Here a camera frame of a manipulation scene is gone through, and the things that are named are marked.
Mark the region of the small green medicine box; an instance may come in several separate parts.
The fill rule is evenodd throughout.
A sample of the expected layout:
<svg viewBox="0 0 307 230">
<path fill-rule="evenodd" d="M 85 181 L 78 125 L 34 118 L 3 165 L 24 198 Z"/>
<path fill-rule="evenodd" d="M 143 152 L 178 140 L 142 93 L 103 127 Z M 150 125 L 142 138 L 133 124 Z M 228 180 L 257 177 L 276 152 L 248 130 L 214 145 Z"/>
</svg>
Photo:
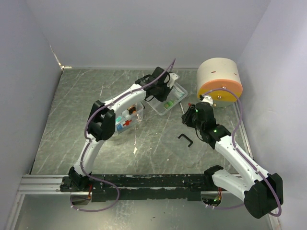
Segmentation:
<svg viewBox="0 0 307 230">
<path fill-rule="evenodd" d="M 171 108 L 173 106 L 173 104 L 174 104 L 174 101 L 172 101 L 172 100 L 168 101 L 164 104 L 164 108 L 167 110 L 167 109 Z"/>
</svg>

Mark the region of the white bandage wrapper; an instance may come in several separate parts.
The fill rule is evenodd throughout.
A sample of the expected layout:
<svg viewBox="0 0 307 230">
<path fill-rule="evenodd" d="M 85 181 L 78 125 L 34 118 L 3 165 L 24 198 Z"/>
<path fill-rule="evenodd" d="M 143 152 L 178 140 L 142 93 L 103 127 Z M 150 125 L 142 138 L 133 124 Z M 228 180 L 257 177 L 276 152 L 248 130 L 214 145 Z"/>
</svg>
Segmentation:
<svg viewBox="0 0 307 230">
<path fill-rule="evenodd" d="M 180 89 L 180 88 L 178 88 L 177 86 L 173 86 L 173 91 L 174 91 L 174 95 L 176 95 L 176 97 L 179 99 L 179 98 L 181 98 L 181 97 L 183 97 L 184 96 L 184 92 Z"/>
</svg>

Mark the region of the brown orange medicine bottle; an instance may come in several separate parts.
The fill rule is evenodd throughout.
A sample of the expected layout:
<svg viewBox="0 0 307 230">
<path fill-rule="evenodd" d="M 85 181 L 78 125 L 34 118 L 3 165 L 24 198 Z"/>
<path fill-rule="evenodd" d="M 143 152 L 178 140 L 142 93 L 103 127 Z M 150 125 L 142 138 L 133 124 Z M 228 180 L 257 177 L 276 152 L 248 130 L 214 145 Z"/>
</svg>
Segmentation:
<svg viewBox="0 0 307 230">
<path fill-rule="evenodd" d="M 137 109 L 135 106 L 131 106 L 129 109 L 128 109 L 128 112 L 129 112 L 129 115 L 132 115 L 133 113 L 137 112 Z"/>
</svg>

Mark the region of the white teal medicine bottle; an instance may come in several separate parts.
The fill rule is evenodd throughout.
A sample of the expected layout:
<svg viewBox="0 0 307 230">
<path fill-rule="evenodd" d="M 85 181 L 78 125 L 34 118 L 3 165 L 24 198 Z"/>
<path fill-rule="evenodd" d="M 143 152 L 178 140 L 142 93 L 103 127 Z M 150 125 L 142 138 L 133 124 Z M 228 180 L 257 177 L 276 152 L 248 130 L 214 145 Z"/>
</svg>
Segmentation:
<svg viewBox="0 0 307 230">
<path fill-rule="evenodd" d="M 129 111 L 128 110 L 125 110 L 122 114 L 121 114 L 121 117 L 122 118 L 126 118 L 129 116 Z"/>
</svg>

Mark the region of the clear plastic medicine box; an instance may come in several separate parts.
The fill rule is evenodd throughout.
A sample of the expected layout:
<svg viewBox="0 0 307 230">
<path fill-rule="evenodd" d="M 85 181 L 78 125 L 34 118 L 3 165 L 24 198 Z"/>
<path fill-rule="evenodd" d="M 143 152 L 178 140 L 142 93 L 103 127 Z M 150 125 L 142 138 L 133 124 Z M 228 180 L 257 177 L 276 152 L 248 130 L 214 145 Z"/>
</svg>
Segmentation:
<svg viewBox="0 0 307 230">
<path fill-rule="evenodd" d="M 121 133 L 128 130 L 131 127 L 135 127 L 137 124 L 139 124 L 143 120 L 144 105 L 141 102 L 139 102 L 139 103 L 133 104 L 132 106 L 136 107 L 137 112 L 133 113 L 132 115 L 129 115 L 126 118 L 122 118 L 121 115 L 116 118 L 115 127 L 118 124 L 122 124 L 123 126 Z M 115 128 L 114 136 L 117 136 L 121 133 L 118 133 L 117 129 Z"/>
</svg>

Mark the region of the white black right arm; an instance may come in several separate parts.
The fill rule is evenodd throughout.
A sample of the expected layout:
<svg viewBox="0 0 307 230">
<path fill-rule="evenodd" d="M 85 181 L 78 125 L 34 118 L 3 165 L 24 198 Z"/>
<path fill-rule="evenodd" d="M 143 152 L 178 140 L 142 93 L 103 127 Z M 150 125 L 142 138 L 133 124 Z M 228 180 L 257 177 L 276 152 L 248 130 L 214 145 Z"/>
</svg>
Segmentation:
<svg viewBox="0 0 307 230">
<path fill-rule="evenodd" d="M 273 210 L 281 214 L 283 204 L 283 180 L 279 174 L 270 174 L 236 143 L 231 133 L 216 122 L 213 100 L 200 96 L 200 102 L 191 104 L 182 116 L 182 123 L 195 129 L 196 136 L 223 155 L 240 175 L 236 177 L 216 165 L 204 172 L 205 182 L 225 189 L 243 201 L 247 211 L 259 219 Z"/>
</svg>

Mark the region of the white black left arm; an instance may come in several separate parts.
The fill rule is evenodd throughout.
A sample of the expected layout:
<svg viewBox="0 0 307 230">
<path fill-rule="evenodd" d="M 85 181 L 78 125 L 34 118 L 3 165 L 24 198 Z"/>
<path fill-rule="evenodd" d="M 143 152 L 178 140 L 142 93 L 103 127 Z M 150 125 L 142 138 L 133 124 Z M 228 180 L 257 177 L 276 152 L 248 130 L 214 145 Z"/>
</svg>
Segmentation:
<svg viewBox="0 0 307 230">
<path fill-rule="evenodd" d="M 156 67 L 152 74 L 137 79 L 128 89 L 105 102 L 96 101 L 84 128 L 85 144 L 77 162 L 70 168 L 68 176 L 79 190 L 89 184 L 94 161 L 104 142 L 116 130 L 116 119 L 130 106 L 147 98 L 164 102 L 179 76 Z"/>
</svg>

